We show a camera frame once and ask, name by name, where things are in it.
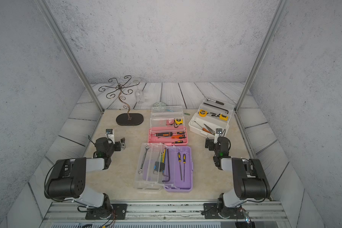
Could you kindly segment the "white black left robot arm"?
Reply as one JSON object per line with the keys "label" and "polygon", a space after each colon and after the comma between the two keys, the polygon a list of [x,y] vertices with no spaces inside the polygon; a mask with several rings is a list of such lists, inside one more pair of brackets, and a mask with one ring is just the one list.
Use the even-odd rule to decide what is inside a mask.
{"label": "white black left robot arm", "polygon": [[58,160],[47,173],[44,195],[57,202],[74,201],[86,208],[86,219],[115,218],[115,209],[107,194],[99,193],[86,185],[86,174],[107,170],[114,152],[125,149],[125,138],[115,142],[106,137],[94,143],[92,158]]}

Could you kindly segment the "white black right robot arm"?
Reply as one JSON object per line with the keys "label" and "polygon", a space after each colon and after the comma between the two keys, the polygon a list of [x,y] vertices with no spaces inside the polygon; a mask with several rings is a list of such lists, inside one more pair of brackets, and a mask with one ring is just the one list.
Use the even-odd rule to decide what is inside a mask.
{"label": "white black right robot arm", "polygon": [[244,211],[241,205],[246,202],[260,203],[270,198],[271,188],[259,159],[231,157],[231,143],[224,136],[207,138],[205,147],[214,152],[213,161],[219,170],[233,174],[233,189],[222,193],[214,207],[220,218]]}

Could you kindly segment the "pink toolbox with clear lid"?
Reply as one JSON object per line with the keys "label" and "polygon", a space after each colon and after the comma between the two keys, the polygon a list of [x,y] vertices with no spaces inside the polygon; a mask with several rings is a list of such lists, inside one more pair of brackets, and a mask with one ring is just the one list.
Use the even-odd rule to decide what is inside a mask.
{"label": "pink toolbox with clear lid", "polygon": [[[182,125],[167,125],[168,120],[183,119]],[[185,132],[186,138],[172,139],[172,138],[158,138],[153,136],[155,133],[164,132]],[[183,140],[183,143],[173,144],[174,141]],[[150,117],[150,129],[148,135],[149,143],[162,143],[166,146],[186,146],[189,142],[187,128],[185,126],[184,111],[181,105],[166,106],[166,107],[152,107]]]}

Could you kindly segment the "purple toolbox with clear lid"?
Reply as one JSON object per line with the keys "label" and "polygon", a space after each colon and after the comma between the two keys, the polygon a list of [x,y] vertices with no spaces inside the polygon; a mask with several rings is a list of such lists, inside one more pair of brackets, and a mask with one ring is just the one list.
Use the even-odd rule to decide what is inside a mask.
{"label": "purple toolbox with clear lid", "polygon": [[135,188],[192,191],[192,149],[189,146],[166,146],[162,143],[142,144],[135,172]]}

